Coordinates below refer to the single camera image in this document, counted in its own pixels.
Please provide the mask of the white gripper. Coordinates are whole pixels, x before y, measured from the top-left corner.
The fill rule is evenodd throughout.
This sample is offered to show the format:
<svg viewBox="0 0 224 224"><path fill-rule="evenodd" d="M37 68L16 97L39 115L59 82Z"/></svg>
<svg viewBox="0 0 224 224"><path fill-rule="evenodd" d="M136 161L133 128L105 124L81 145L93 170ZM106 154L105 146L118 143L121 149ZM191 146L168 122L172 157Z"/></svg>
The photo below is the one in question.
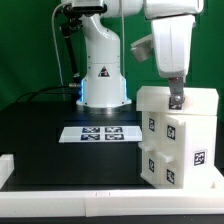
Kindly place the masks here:
<svg viewBox="0 0 224 224"><path fill-rule="evenodd" d="M184 103L184 80L190 63L193 15L155 19L151 22L153 45L159 75L169 78L173 105Z"/></svg>

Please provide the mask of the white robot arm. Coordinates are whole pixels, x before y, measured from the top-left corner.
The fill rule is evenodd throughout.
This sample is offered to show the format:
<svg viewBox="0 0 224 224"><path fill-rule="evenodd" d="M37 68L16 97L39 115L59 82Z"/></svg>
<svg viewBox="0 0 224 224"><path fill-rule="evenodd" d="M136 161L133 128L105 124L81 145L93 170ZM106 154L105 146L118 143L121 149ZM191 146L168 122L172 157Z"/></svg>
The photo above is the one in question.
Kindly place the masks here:
<svg viewBox="0 0 224 224"><path fill-rule="evenodd" d="M120 72L120 39L101 24L103 18L124 18L144 12L152 33L131 45L137 61L155 53L157 69L168 80L171 107L181 108L188 74L192 28L204 0L61 0L70 26L81 26L87 51L87 74L77 105L110 113L131 103Z"/></svg>

